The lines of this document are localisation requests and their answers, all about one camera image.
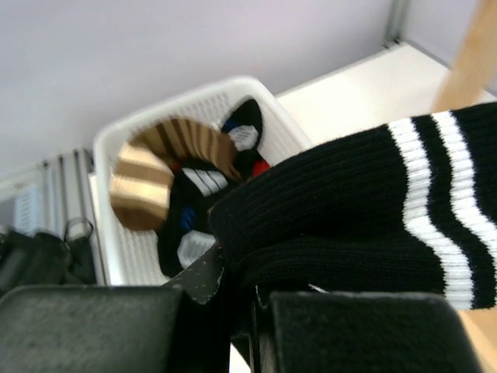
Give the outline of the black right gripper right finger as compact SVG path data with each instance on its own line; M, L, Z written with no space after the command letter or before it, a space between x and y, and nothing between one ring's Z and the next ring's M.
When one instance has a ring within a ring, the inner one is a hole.
M439 295L256 288L232 293L232 317L263 372L482 370Z

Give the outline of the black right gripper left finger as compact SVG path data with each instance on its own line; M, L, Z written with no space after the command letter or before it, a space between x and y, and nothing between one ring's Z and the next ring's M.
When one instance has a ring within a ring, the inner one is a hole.
M1 300L3 372L226 372L224 259L161 286L31 286Z

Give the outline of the brown striped sock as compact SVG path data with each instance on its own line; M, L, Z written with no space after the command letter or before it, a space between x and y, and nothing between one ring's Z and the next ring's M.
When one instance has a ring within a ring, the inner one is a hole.
M228 134L197 120L156 120L135 131L121 147L109 178L111 208L124 228L157 230L168 216L174 172L181 161L205 161L239 181L237 154Z

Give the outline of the black white striped sock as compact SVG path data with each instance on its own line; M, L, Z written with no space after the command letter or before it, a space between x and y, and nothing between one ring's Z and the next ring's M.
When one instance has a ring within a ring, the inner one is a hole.
M295 155L217 202L238 288L425 292L496 304L496 105L408 117Z

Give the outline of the black grey sports sock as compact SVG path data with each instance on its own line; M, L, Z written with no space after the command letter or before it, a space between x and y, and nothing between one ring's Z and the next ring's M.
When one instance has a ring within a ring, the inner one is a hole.
M172 185L169 214L157 231L159 265L174 277L199 259L214 243L208 218L210 209L233 189L269 168L259 154L263 118L252 97L241 102L224 121L221 133L235 143L234 166L242 179L233 181L209 162L181 161Z

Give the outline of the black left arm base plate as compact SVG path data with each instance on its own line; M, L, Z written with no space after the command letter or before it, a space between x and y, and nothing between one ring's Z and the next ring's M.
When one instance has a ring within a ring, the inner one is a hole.
M1 295L33 285L96 285L92 252L94 225L86 218L67 222L64 234L26 235L1 227Z

